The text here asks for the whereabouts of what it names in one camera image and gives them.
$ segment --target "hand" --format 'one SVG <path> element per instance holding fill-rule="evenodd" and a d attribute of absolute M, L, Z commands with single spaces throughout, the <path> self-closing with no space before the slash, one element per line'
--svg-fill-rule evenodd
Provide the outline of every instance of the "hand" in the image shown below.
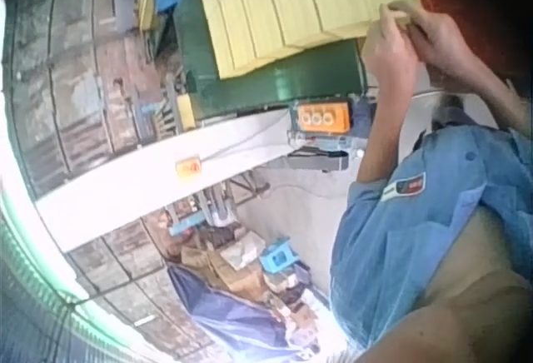
<path fill-rule="evenodd" d="M 423 62 L 459 80 L 476 65 L 476 55 L 450 16 L 428 12 L 407 1 L 392 2 L 389 8 L 403 11 L 410 17 L 407 34 Z"/>
<path fill-rule="evenodd" d="M 380 6 L 380 20 L 375 22 L 366 36 L 362 49 L 366 70 L 376 77 L 380 99 L 400 98 L 409 106 L 415 88 L 418 58 L 409 37 L 398 27 L 392 11 Z"/>

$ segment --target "person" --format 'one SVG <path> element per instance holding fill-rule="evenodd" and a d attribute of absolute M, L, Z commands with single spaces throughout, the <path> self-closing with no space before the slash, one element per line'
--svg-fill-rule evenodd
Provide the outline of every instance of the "person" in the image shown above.
<path fill-rule="evenodd" d="M 381 6 L 361 55 L 379 91 L 333 246 L 334 316 L 366 351 L 361 363 L 521 361 L 533 311 L 531 106 L 451 17 L 409 2 Z M 478 94 L 499 128 L 448 98 L 435 131 L 398 163 L 419 61 Z"/>

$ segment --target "green machine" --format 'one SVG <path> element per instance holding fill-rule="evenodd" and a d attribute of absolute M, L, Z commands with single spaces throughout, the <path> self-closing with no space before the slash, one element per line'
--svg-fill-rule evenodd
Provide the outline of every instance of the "green machine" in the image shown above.
<path fill-rule="evenodd" d="M 353 40 L 316 47 L 221 80 L 202 0 L 182 0 L 173 15 L 197 120 L 287 107 L 302 98 L 364 93 L 364 71 Z"/>

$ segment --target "pile of boxes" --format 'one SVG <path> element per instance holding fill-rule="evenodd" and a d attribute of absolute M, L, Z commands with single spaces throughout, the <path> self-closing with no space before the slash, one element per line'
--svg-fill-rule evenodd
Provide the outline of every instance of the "pile of boxes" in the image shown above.
<path fill-rule="evenodd" d="M 292 346 L 303 349 L 316 344 L 316 314 L 301 299 L 311 285 L 309 268 L 299 262 L 289 240 L 267 246 L 238 224 L 204 229 L 182 248 L 181 262 L 210 287 L 267 307 L 285 324 L 286 340 Z"/>

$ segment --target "logo patch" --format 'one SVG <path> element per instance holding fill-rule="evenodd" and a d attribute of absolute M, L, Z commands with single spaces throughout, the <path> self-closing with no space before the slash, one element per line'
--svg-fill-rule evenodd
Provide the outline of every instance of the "logo patch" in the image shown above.
<path fill-rule="evenodd" d="M 396 180 L 389 184 L 381 194 L 381 201 L 388 201 L 397 196 L 414 196 L 426 188 L 426 172 L 418 176 Z"/>

